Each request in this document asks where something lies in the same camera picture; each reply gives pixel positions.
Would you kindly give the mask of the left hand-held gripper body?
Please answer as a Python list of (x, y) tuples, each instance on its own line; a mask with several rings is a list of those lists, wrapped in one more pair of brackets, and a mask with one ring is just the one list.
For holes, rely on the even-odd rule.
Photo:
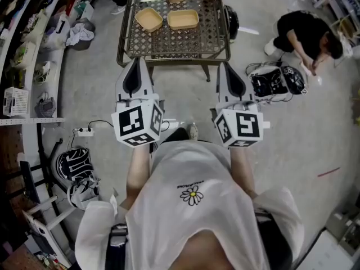
[(121, 100), (115, 108), (111, 118), (119, 142), (135, 148), (160, 139), (164, 112), (158, 94)]

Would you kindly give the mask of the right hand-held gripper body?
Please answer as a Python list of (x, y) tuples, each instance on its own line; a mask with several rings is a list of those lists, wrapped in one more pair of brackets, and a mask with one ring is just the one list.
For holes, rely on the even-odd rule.
[(226, 148), (250, 147), (262, 141), (264, 130), (271, 127), (258, 110), (258, 104), (251, 95), (233, 97), (218, 96), (219, 102), (212, 108), (212, 121)]

